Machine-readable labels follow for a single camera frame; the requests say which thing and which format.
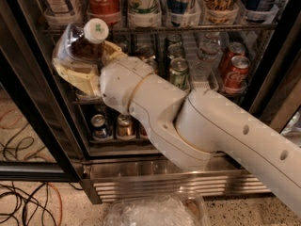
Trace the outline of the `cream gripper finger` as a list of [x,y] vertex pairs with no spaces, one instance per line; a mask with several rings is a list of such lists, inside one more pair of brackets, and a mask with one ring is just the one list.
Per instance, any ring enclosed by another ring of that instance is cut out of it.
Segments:
[[94,64],[53,59],[53,66],[65,81],[92,97],[100,97],[100,73]]
[[104,42],[102,55],[102,63],[104,66],[122,57],[127,57],[127,54],[125,54],[119,46],[107,40]]

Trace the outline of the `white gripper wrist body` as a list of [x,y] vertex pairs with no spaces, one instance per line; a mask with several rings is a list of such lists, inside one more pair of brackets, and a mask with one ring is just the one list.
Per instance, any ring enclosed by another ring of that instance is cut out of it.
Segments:
[[100,89],[104,103],[121,114],[128,114],[132,95],[153,68],[135,56],[117,58],[101,70]]

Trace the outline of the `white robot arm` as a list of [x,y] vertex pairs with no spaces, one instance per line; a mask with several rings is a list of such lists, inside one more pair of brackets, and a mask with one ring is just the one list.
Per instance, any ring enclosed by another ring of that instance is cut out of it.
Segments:
[[62,78],[137,119],[150,143],[176,166],[201,170],[215,152],[224,152],[301,216],[300,147],[214,90],[175,87],[112,42],[99,59],[101,69],[70,54],[62,41],[53,51]]

